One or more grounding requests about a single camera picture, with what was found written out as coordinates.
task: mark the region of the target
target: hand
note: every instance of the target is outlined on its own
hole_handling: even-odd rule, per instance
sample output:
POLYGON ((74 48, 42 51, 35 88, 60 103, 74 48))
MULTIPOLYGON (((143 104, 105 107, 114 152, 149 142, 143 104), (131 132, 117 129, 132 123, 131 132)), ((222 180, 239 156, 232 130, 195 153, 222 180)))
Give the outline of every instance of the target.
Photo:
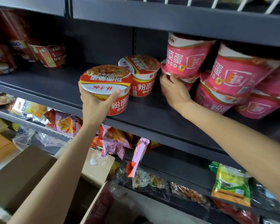
POLYGON ((180 82, 173 74, 161 75, 160 83, 168 104, 183 115, 183 107, 186 103, 193 102, 186 86, 180 82))
POLYGON ((95 126, 99 127, 105 120, 108 111, 113 102, 118 98, 121 91, 116 89, 106 101, 100 101, 87 90, 85 90, 79 83, 81 93, 81 100, 83 102, 83 127, 95 126))

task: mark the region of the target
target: green snack bag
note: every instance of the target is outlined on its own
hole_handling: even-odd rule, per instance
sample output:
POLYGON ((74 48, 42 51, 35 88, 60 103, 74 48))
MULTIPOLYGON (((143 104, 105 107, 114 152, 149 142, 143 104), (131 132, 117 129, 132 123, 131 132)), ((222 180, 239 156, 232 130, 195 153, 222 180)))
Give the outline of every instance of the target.
POLYGON ((212 196, 251 207, 248 178, 242 170, 219 164, 212 196))
POLYGON ((213 161, 213 162, 210 163, 210 165, 208 166, 208 168, 209 168, 212 172, 217 173, 219 165, 220 165, 220 163, 213 161))

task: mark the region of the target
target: pink instant noodle cup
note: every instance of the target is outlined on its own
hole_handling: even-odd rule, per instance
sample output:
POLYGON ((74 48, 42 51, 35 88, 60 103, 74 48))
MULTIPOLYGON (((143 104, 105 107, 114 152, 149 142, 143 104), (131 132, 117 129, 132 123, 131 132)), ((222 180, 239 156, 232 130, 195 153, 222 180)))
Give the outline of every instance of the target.
MULTIPOLYGON (((167 65, 166 65, 166 60, 163 60, 161 62, 161 70, 162 70, 162 73, 165 74, 165 75, 170 75, 170 73, 168 73, 167 71, 167 65)), ((190 91, 190 89, 192 88, 193 86, 193 83, 196 81, 196 79, 199 78, 199 75, 197 74, 195 77, 193 78, 189 78, 189 79, 183 79, 183 78, 180 78, 180 77, 177 77, 177 79, 179 81, 181 81, 187 88, 188 91, 190 91)))
POLYGON ((195 77, 214 43, 169 33, 166 59, 168 72, 181 78, 195 77))
POLYGON ((253 90, 252 94, 240 101, 235 110, 242 116, 251 119, 261 119, 280 108, 280 98, 271 97, 259 90, 253 90))
POLYGON ((279 66, 279 60, 248 56, 222 43, 207 86, 220 94, 246 96, 279 66))
POLYGON ((280 67, 262 80, 255 88, 265 94, 280 98, 280 67))
POLYGON ((223 114, 241 98, 230 97, 211 90, 205 83, 209 79, 209 73, 200 74, 200 83, 196 90, 194 101, 207 109, 223 114))

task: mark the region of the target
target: barcode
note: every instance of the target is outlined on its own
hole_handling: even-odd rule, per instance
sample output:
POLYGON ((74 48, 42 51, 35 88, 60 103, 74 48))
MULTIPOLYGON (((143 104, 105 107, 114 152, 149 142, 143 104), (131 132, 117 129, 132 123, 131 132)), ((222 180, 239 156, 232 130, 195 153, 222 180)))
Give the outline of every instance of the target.
POLYGON ((241 189, 236 189, 236 190, 235 190, 235 193, 236 193, 236 194, 239 194, 239 195, 244 195, 244 191, 241 190, 241 189))
POLYGON ((245 93, 250 87, 243 87, 242 89, 240 89, 240 91, 238 92, 238 94, 243 94, 245 93))

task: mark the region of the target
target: person's right arm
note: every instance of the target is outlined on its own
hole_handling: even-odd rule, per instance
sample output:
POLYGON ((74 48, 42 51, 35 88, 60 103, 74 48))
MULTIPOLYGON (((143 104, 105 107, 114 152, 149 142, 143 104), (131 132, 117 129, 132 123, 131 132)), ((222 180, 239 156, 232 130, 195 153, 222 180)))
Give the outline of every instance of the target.
POLYGON ((169 105, 209 135, 280 201, 280 144, 195 103, 183 83, 173 75, 170 80, 165 75, 160 79, 169 105))

